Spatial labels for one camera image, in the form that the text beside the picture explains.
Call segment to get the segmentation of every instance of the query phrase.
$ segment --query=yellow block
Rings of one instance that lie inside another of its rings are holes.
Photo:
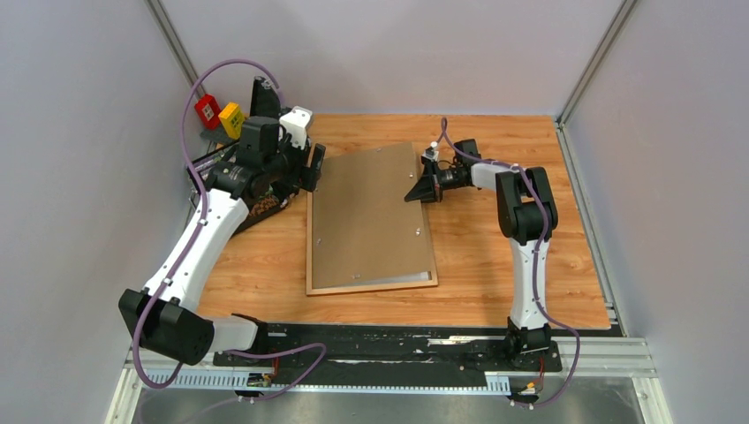
[[[239,135],[242,133],[242,123],[245,122],[245,115],[236,103],[229,103],[225,108],[218,114],[218,118],[221,120],[223,129],[226,130],[226,135],[234,140],[239,139]]]

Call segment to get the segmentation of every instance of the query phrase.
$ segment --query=white wall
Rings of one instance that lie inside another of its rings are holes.
[[[100,422],[119,295],[185,223],[188,86],[141,1],[4,2],[0,40],[0,420]]]
[[[318,112],[550,115],[620,0],[163,3],[198,72],[252,58],[289,103]],[[206,88],[248,106],[248,73],[217,72]]]
[[[749,416],[747,15],[640,2],[569,125],[617,303],[679,424]]]

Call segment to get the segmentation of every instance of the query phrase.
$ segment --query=wire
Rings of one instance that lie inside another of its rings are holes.
[[[132,333],[132,363],[135,366],[135,371],[138,373],[138,377],[150,388],[152,389],[164,389],[168,387],[172,382],[174,382],[174,379],[177,378],[177,374],[179,374],[179,369],[182,367],[182,363],[180,362],[177,364],[177,367],[174,369],[174,373],[171,375],[169,379],[167,379],[166,382],[158,383],[154,382],[151,379],[148,378],[146,375],[146,372],[143,370],[143,365],[140,361],[140,336],[143,333],[143,326],[146,323],[146,319],[148,318],[148,313],[151,312],[151,309],[154,307],[154,304],[156,303],[156,300],[161,297],[163,292],[166,290],[167,286],[169,285],[171,279],[174,277],[174,275],[177,273],[177,270],[179,269],[179,266],[182,265],[182,261],[185,260],[185,257],[187,254],[190,253],[190,249],[195,244],[195,241],[198,239],[198,236],[200,235],[200,230],[202,230],[205,223],[206,216],[208,216],[208,193],[206,192],[206,186],[203,184],[203,178],[200,177],[200,174],[195,169],[195,166],[193,165],[193,161],[190,160],[190,154],[187,153],[187,143],[185,142],[185,120],[187,119],[187,112],[190,109],[190,106],[193,102],[193,98],[195,97],[195,93],[198,90],[198,87],[200,84],[203,83],[203,80],[208,77],[211,73],[213,73],[215,70],[219,68],[223,68],[224,66],[227,66],[229,64],[249,64],[250,66],[253,66],[262,72],[264,72],[266,75],[268,75],[268,78],[273,82],[273,85],[276,86],[276,93],[278,95],[278,99],[281,101],[281,104],[284,104],[284,97],[281,93],[281,88],[278,85],[278,80],[276,77],[274,77],[270,71],[263,66],[262,64],[259,64],[253,60],[248,59],[229,59],[224,60],[222,62],[219,62],[217,64],[214,64],[211,66],[207,71],[205,71],[193,84],[192,87],[190,87],[190,94],[187,95],[187,99],[185,100],[185,109],[182,112],[182,119],[179,123],[179,142],[182,147],[182,156],[185,159],[185,164],[187,165],[187,170],[190,172],[190,175],[193,177],[193,182],[197,186],[198,194],[200,195],[200,203],[198,204],[198,207],[200,208],[200,220],[195,225],[195,229],[193,230],[193,234],[190,236],[190,238],[187,240],[187,243],[185,244],[185,247],[182,249],[182,252],[179,253],[179,256],[174,261],[174,263],[171,264],[171,268],[166,273],[166,276],[164,280],[159,284],[158,289],[151,295],[151,299],[146,304],[146,307],[143,308],[143,312],[140,313],[140,317],[138,319],[138,322],[135,324],[135,331]]]
[[[508,163],[495,161],[492,159],[481,159],[479,157],[475,157],[473,155],[468,155],[465,152],[462,152],[458,150],[458,148],[455,147],[454,144],[452,144],[452,141],[450,141],[450,137],[447,135],[447,118],[443,117],[440,126],[442,127],[442,133],[440,134],[440,137],[437,139],[437,143],[440,142],[440,140],[444,139],[447,141],[447,144],[450,145],[450,147],[455,150],[455,153],[462,155],[463,157],[467,159],[471,159],[472,161],[477,161],[480,163],[489,163],[494,165],[499,165],[504,168],[507,168],[508,170],[517,170],[518,174],[520,174],[520,177],[523,178],[523,183],[525,183],[526,188],[528,189],[528,192],[531,194],[531,197],[533,198],[533,201],[535,202],[536,206],[538,206],[539,210],[541,211],[541,218],[543,219],[543,230],[541,231],[541,235],[539,236],[538,240],[536,240],[536,245],[533,248],[533,301],[536,304],[536,307],[538,307],[538,310],[541,312],[541,314],[546,318],[549,322],[555,324],[558,327],[562,327],[563,329],[566,329],[570,333],[572,333],[573,336],[575,336],[575,357],[572,360],[572,365],[570,366],[570,373],[567,375],[567,378],[564,379],[564,383],[562,384],[562,387],[557,391],[552,397],[544,400],[543,402],[538,402],[533,404],[533,407],[539,408],[542,406],[550,405],[554,403],[557,399],[559,399],[565,391],[567,391],[567,388],[570,387],[570,382],[572,381],[572,376],[575,374],[575,370],[578,367],[578,360],[580,359],[580,334],[577,330],[575,330],[573,327],[570,327],[567,324],[564,324],[562,322],[559,322],[555,320],[551,315],[549,315],[548,312],[546,312],[546,309],[541,304],[541,299],[539,297],[538,293],[538,261],[539,261],[539,248],[541,247],[541,243],[546,238],[546,235],[549,233],[549,215],[546,213],[546,208],[543,207],[543,204],[541,203],[541,199],[539,199],[538,193],[533,189],[533,183],[531,183],[530,179],[528,179],[528,176],[526,175],[526,170],[523,169],[518,164],[509,165]]]
[[[275,378],[278,375],[278,364],[280,361],[280,358],[275,358],[273,360],[273,374],[270,375],[270,378]]]
[[[322,343],[311,343],[311,344],[305,344],[304,346],[300,346],[300,347],[297,347],[297,348],[294,348],[294,349],[290,349],[288,351],[274,352],[274,353],[270,353],[270,354],[267,354],[267,355],[255,355],[255,354],[252,354],[252,353],[247,353],[247,352],[242,352],[242,351],[234,351],[234,350],[225,351],[225,353],[230,353],[232,355],[240,356],[242,358],[248,358],[248,359],[251,359],[251,360],[276,360],[276,359],[281,358],[283,356],[289,356],[289,355],[293,355],[293,354],[296,354],[296,353],[299,353],[299,352],[308,351],[308,350],[314,349],[316,347],[320,348],[320,355],[317,356],[317,359],[314,360],[314,362],[309,367],[307,367],[307,369],[305,370],[304,373],[302,373],[299,377],[297,377],[293,382],[289,383],[289,385],[287,385],[283,389],[280,389],[279,391],[274,392],[274,393],[272,393],[270,395],[265,395],[265,396],[260,396],[260,397],[244,397],[244,396],[240,396],[238,398],[237,397],[230,397],[228,399],[222,400],[220,402],[216,402],[215,404],[212,404],[212,405],[209,405],[209,406],[205,407],[204,409],[202,409],[202,410],[196,412],[195,414],[193,414],[193,416],[188,417],[187,419],[180,421],[178,424],[186,424],[186,423],[188,423],[188,422],[190,422],[192,420],[197,419],[198,417],[200,417],[202,415],[205,415],[206,413],[208,413],[210,411],[213,411],[216,408],[220,408],[220,407],[226,406],[226,405],[236,404],[237,402],[246,402],[246,401],[249,401],[251,404],[253,404],[255,402],[261,402],[263,400],[270,400],[270,399],[278,398],[279,396],[283,395],[287,391],[293,389],[297,384],[299,384],[299,382],[301,382],[302,380],[304,380],[304,378],[307,377],[309,375],[309,373],[311,373],[312,370],[315,367],[317,367],[317,365],[322,361],[322,358],[325,357],[325,353],[328,352],[328,347],[325,344],[322,344]],[[141,401],[139,402],[139,408],[140,408],[140,406],[142,406],[142,404],[145,404],[145,402],[146,402],[146,400],[142,398]],[[137,413],[137,416],[138,416],[139,424],[143,424],[142,412],[140,411],[140,409],[139,409],[139,411]]]
[[[539,363],[540,363],[540,370],[539,370],[539,376],[535,380],[532,381],[533,384],[539,384],[541,387],[538,389],[538,391],[541,391],[543,389],[543,376],[544,376],[544,363],[543,363],[543,357],[539,357]]]

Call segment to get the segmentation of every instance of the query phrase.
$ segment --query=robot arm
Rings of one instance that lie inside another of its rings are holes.
[[[455,143],[455,146],[469,156],[480,159],[475,140],[463,140]],[[510,356],[548,349],[551,346],[551,328],[536,304],[533,290],[533,250],[538,245],[536,291],[539,303],[545,308],[546,258],[551,232],[556,228],[558,220],[546,171],[543,168],[526,170],[549,218],[549,230],[539,243],[543,217],[533,201],[523,201],[524,197],[530,197],[530,193],[517,170],[478,162],[462,155],[456,155],[449,168],[440,169],[434,145],[425,151],[421,162],[424,164],[424,172],[405,196],[406,201],[442,201],[445,190],[464,186],[496,192],[499,226],[503,235],[510,240],[515,288],[508,317],[506,347]]]
[[[140,315],[162,282],[168,286],[156,301],[143,326],[140,346],[164,356],[194,365],[209,352],[247,350],[259,336],[262,322],[251,317],[206,319],[194,313],[203,287],[231,236],[246,228],[250,207],[272,184],[284,182],[287,190],[314,190],[320,176],[325,147],[316,145],[312,162],[307,129],[312,124],[309,110],[294,108],[272,117],[250,117],[242,127],[235,155],[217,163],[206,179],[208,215],[201,219],[199,203],[185,232],[166,262],[142,291],[125,290],[119,300],[120,313],[131,336]],[[279,133],[284,134],[279,140]],[[167,271],[182,254],[196,225],[204,225],[171,279]]]

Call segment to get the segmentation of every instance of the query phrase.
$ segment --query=wooden tabletop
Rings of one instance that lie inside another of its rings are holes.
[[[439,130],[438,116],[318,115],[311,137],[327,147],[326,156],[403,141],[421,152]],[[476,139],[485,158],[546,168],[559,214],[549,246],[548,310],[574,327],[607,329],[601,287],[551,118],[455,116],[449,134],[453,141]],[[449,149],[442,144],[443,158],[452,158]],[[198,312],[249,314],[269,322],[506,326],[512,258],[499,229],[495,194],[466,187],[425,207],[438,287],[307,297],[306,196],[300,195],[285,211],[230,240]]]

